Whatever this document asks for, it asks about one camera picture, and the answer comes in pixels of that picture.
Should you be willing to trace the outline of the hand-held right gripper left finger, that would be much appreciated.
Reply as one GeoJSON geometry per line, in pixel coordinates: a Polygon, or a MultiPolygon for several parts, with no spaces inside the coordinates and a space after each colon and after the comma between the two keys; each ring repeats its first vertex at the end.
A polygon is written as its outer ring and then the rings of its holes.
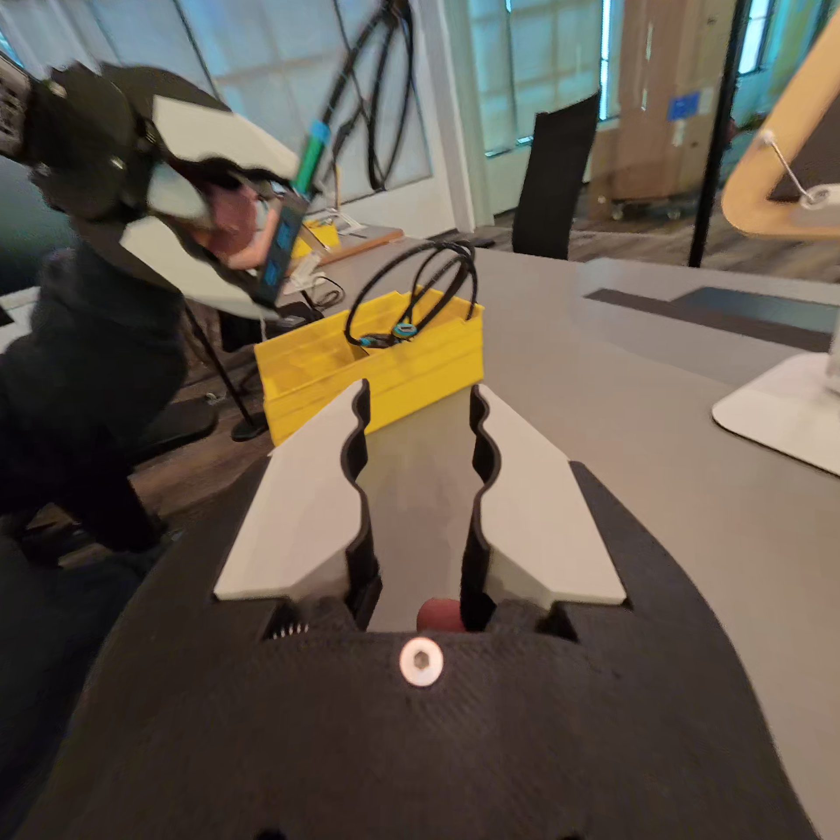
{"type": "Polygon", "coordinates": [[[382,575],[358,483],[370,421],[361,379],[272,451],[213,589],[220,602],[333,597],[371,621],[382,575]]]}

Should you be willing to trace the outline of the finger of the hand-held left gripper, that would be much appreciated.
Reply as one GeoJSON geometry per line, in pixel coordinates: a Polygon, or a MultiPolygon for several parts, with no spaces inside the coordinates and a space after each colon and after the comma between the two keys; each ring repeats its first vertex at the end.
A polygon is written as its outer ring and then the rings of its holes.
{"type": "Polygon", "coordinates": [[[235,112],[155,96],[152,123],[178,161],[221,162],[242,174],[290,182],[299,159],[276,138],[235,112]]]}
{"type": "Polygon", "coordinates": [[[278,322],[280,315],[254,302],[242,287],[223,276],[223,268],[189,252],[176,232],[157,217],[129,224],[121,247],[183,296],[243,319],[278,322]]]}

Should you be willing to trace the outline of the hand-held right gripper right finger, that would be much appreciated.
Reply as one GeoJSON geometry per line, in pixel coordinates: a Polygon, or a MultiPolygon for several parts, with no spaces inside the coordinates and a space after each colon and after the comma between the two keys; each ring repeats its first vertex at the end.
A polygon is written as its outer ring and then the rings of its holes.
{"type": "Polygon", "coordinates": [[[541,610],[547,632],[563,626],[563,604],[625,604],[568,456],[484,384],[471,388],[469,427],[481,487],[461,563],[465,629],[483,631],[505,601],[541,610]]]}

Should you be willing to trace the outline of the black hub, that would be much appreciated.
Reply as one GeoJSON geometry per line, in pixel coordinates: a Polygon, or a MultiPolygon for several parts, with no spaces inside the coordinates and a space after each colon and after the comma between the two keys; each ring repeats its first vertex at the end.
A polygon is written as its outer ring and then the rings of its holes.
{"type": "Polygon", "coordinates": [[[273,309],[277,304],[308,207],[308,200],[291,190],[273,202],[266,214],[260,231],[266,240],[266,256],[254,294],[254,300],[263,308],[273,309]]]}

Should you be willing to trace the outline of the braided HDMI cable green plugs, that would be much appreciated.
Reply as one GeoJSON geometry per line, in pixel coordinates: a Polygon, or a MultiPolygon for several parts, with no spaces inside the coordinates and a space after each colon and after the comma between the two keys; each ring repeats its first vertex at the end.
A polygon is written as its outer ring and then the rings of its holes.
{"type": "Polygon", "coordinates": [[[339,20],[339,34],[344,54],[338,74],[334,78],[321,116],[314,120],[303,145],[301,162],[293,182],[294,191],[308,200],[317,195],[316,178],[322,163],[328,160],[331,170],[337,171],[344,145],[362,123],[366,135],[366,174],[374,193],[383,193],[398,163],[410,111],[415,98],[415,32],[414,16],[410,2],[379,2],[373,14],[362,26],[355,40],[350,40],[343,22],[338,2],[333,11],[339,20]],[[381,37],[374,69],[371,95],[363,95],[357,72],[374,37],[381,37]],[[381,116],[383,113],[385,73],[398,41],[405,50],[402,99],[395,121],[391,151],[381,159],[378,149],[381,116]]]}
{"type": "Polygon", "coordinates": [[[454,302],[466,282],[470,284],[470,294],[464,321],[470,322],[476,315],[478,305],[479,280],[476,252],[477,246],[466,239],[425,241],[385,262],[362,287],[353,301],[343,327],[343,337],[347,344],[367,352],[388,350],[397,345],[412,342],[454,302]],[[391,328],[386,332],[368,332],[355,336],[353,321],[369,293],[397,267],[418,256],[424,256],[424,259],[413,276],[408,302],[391,328]],[[441,293],[439,299],[424,316],[416,319],[415,310],[438,282],[446,277],[449,277],[446,290],[441,293]]]}

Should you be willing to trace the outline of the yellow plastic bin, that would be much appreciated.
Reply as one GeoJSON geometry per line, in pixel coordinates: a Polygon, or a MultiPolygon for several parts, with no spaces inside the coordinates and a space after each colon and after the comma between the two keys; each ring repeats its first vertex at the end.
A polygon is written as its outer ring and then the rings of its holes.
{"type": "Polygon", "coordinates": [[[482,380],[484,307],[455,297],[413,340],[388,350],[351,345],[349,311],[257,344],[269,434],[279,446],[358,380],[369,382],[377,431],[482,380]]]}

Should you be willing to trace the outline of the person's left forearm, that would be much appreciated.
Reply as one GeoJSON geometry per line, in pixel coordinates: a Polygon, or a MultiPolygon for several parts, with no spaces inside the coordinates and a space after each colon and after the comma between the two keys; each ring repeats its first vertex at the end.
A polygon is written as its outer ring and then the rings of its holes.
{"type": "Polygon", "coordinates": [[[29,332],[2,352],[2,514],[53,503],[112,551],[158,544],[130,461],[186,377],[184,309],[83,241],[47,258],[29,332]]]}

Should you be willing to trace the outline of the black tripod stand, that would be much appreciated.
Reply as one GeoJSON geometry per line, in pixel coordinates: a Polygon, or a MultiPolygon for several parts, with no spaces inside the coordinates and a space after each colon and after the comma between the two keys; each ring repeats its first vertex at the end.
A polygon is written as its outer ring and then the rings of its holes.
{"type": "Polygon", "coordinates": [[[185,305],[184,314],[190,325],[192,336],[199,342],[208,357],[212,367],[225,385],[227,397],[236,405],[241,419],[234,425],[230,437],[236,443],[253,440],[268,431],[268,423],[264,412],[252,413],[247,408],[238,387],[231,380],[224,364],[219,359],[210,339],[196,319],[193,311],[185,305]]]}

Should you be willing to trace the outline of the wooden desk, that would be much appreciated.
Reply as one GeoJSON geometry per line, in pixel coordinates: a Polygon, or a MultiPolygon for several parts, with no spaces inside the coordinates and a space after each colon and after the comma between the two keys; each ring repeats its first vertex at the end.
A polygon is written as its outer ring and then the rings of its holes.
{"type": "Polygon", "coordinates": [[[303,231],[305,234],[299,237],[293,249],[288,273],[300,264],[310,268],[327,266],[388,245],[404,236],[398,227],[338,227],[330,218],[309,219],[303,231]]]}

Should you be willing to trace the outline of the black office chair back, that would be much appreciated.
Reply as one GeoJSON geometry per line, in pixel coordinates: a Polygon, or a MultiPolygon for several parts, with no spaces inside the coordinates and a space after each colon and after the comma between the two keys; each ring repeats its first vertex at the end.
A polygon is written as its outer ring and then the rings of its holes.
{"type": "Polygon", "coordinates": [[[595,141],[601,92],[538,112],[511,227],[515,254],[567,260],[574,211],[595,141]]]}

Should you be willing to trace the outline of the wood-rimmed black board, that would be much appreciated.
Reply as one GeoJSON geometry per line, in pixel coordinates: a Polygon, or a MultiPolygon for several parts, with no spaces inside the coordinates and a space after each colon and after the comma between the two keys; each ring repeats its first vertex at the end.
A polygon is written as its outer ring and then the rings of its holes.
{"type": "Polygon", "coordinates": [[[839,13],[780,95],[723,190],[747,236],[838,240],[839,13]]]}

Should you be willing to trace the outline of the black floor pole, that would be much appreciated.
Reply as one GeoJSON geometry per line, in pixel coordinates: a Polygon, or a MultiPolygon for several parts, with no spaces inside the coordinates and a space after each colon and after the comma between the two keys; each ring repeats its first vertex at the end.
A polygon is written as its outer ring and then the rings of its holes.
{"type": "Polygon", "coordinates": [[[687,260],[689,268],[700,268],[706,250],[711,217],[716,204],[721,161],[729,143],[730,117],[736,94],[739,62],[746,37],[750,5],[750,1],[737,1],[734,6],[710,148],[689,247],[687,260]]]}

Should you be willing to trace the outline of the large cardboard box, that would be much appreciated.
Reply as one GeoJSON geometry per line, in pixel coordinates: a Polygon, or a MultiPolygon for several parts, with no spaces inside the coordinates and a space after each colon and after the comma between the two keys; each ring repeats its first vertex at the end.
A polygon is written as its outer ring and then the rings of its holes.
{"type": "Polygon", "coordinates": [[[618,221],[699,194],[735,10],[733,1],[621,2],[612,117],[591,153],[590,219],[618,221]]]}

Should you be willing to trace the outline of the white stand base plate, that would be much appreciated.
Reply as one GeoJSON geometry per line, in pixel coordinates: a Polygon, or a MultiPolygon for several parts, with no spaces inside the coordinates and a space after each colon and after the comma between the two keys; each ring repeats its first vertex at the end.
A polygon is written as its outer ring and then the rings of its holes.
{"type": "Polygon", "coordinates": [[[777,364],[723,398],[715,423],[748,441],[839,475],[839,321],[830,350],[777,364]]]}

